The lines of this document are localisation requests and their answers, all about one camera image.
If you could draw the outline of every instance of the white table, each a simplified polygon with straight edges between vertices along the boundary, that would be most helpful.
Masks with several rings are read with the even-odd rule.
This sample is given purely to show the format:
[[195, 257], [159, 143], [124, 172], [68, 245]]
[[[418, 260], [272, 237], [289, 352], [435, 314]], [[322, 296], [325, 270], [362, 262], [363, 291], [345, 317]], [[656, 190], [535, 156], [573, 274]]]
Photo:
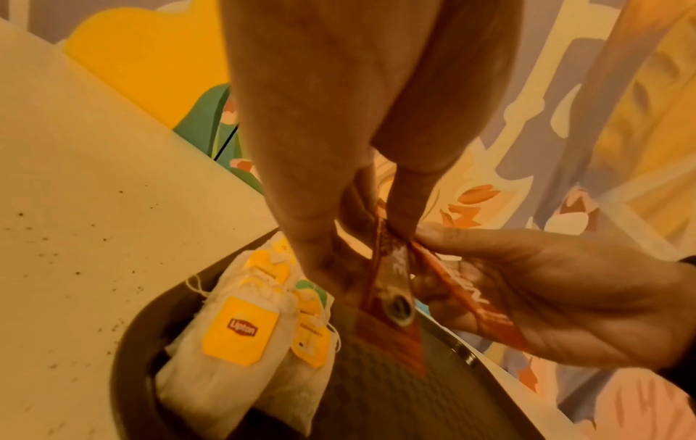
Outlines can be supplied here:
[[[108, 377], [125, 327], [276, 225], [257, 193], [3, 20], [0, 60], [0, 438], [115, 440]], [[542, 433], [582, 438], [487, 366]]]

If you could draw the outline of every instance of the colorful painting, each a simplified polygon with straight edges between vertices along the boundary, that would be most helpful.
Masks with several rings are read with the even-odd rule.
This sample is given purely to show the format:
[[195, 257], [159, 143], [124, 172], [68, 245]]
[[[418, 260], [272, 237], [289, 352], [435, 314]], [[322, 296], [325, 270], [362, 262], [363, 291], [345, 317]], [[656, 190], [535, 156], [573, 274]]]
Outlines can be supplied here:
[[[596, 235], [666, 260], [696, 254], [693, 4], [526, 0], [503, 103], [424, 220]], [[262, 191], [227, 86], [217, 0], [0, 0], [0, 17], [61, 46]], [[377, 173], [386, 198], [395, 166], [378, 157]], [[557, 365], [461, 336], [590, 439], [696, 438], [684, 393], [651, 372]]]

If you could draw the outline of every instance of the black tray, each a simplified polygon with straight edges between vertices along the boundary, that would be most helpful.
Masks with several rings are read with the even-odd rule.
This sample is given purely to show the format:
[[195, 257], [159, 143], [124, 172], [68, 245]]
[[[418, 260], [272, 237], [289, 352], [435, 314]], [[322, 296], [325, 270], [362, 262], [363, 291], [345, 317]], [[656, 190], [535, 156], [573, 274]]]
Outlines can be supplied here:
[[[209, 291], [234, 257], [256, 249], [275, 231], [203, 270]], [[111, 374], [111, 403], [123, 440], [199, 440], [156, 398], [154, 375], [167, 362], [164, 347], [201, 308], [185, 284], [148, 304], [129, 325]], [[355, 341], [355, 311], [332, 308], [341, 334], [331, 380], [314, 418], [311, 439], [543, 439], [479, 359], [454, 336], [421, 319], [426, 377]], [[230, 439], [302, 439], [299, 433], [251, 410]]]

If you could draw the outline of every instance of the orange packet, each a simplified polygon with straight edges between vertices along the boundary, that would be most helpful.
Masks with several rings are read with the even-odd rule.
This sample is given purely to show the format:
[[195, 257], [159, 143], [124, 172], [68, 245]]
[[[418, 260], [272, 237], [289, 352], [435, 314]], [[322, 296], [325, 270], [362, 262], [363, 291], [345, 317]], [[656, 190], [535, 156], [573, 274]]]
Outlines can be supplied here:
[[410, 289], [409, 245], [395, 236], [378, 211], [371, 283], [360, 304], [356, 335], [419, 376], [425, 360], [421, 325]]
[[529, 343], [520, 328], [462, 273], [447, 267], [437, 255], [417, 241], [411, 242], [411, 249], [417, 264], [429, 267], [447, 286], [454, 298], [473, 313], [478, 323], [478, 332], [482, 336], [515, 349], [529, 351]]

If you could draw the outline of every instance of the fingernail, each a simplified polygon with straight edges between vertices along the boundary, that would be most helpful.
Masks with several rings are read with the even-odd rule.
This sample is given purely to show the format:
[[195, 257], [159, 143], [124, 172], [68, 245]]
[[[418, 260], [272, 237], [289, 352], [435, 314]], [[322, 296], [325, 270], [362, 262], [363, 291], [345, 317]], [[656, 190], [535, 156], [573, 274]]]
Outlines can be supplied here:
[[442, 235], [442, 229], [443, 227], [439, 223], [421, 223], [415, 229], [415, 236], [419, 240], [427, 238], [435, 239]]

